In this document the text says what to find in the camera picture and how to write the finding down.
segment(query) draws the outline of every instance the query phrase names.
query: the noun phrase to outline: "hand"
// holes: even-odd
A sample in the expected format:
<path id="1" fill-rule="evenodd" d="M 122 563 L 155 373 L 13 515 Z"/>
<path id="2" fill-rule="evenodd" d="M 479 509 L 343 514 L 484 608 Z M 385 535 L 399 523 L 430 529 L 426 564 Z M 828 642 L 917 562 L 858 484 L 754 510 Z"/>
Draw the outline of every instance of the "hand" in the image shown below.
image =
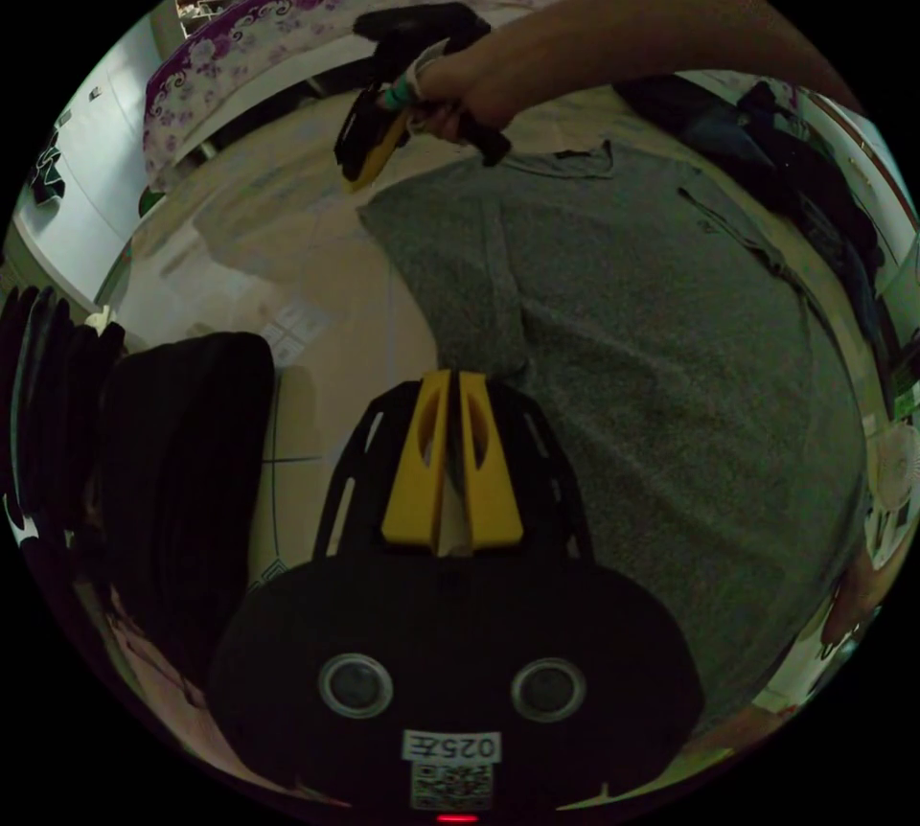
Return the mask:
<path id="1" fill-rule="evenodd" d="M 502 130 L 515 118 L 502 85 L 506 71 L 488 63 L 488 36 L 468 50 L 431 62 L 419 76 L 426 104 L 412 114 L 414 127 L 452 143 L 462 143 L 463 113 L 491 129 Z"/>

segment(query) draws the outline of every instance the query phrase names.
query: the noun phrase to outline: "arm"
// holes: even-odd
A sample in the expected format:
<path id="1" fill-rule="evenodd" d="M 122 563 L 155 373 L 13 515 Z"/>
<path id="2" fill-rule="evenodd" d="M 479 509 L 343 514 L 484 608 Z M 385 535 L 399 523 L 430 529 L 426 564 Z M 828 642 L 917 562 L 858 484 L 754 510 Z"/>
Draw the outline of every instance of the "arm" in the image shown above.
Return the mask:
<path id="1" fill-rule="evenodd" d="M 691 69 L 780 79 L 862 112 L 830 63 L 764 0 L 562 0 L 433 63 L 420 84 L 432 101 L 459 97 L 481 123 L 505 126 L 574 91 Z"/>

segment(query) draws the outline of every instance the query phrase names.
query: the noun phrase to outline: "label sticker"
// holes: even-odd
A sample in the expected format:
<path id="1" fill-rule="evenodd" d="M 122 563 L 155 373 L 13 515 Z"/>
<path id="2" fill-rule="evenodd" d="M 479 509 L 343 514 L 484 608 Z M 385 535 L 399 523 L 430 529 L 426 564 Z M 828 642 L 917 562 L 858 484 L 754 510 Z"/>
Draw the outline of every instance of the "label sticker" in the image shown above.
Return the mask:
<path id="1" fill-rule="evenodd" d="M 469 813 L 492 808 L 500 733 L 405 730 L 402 758 L 412 763 L 413 810 Z"/>
<path id="2" fill-rule="evenodd" d="M 501 734 L 405 730 L 402 758 L 430 766 L 493 766 L 501 762 Z"/>

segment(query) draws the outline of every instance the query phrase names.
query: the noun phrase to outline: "bed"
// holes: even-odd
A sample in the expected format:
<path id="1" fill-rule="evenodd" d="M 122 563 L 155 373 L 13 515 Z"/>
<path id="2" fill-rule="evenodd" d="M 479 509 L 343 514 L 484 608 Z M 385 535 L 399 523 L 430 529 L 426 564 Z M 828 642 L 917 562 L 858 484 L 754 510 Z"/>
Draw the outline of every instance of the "bed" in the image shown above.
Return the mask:
<path id="1" fill-rule="evenodd" d="M 369 57 L 351 34 L 370 10 L 465 2 L 492 24 L 557 0 L 241 0 L 202 27 L 150 79 L 144 156 L 150 187 L 181 180 L 179 163 L 245 110 L 292 85 Z"/>

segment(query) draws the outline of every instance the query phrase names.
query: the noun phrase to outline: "wall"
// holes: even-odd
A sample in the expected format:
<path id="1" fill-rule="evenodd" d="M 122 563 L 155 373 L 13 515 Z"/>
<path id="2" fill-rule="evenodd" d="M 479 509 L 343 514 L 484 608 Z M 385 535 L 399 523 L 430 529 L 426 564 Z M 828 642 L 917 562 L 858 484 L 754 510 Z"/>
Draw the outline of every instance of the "wall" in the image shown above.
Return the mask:
<path id="1" fill-rule="evenodd" d="M 13 217 L 23 241 L 49 273 L 81 298 L 95 299 L 140 219 L 147 187 L 141 139 L 145 90 L 160 66 L 145 16 L 115 44 L 67 104 L 57 165 L 63 200 L 38 208 L 23 191 Z M 89 94 L 100 89 L 94 101 Z"/>

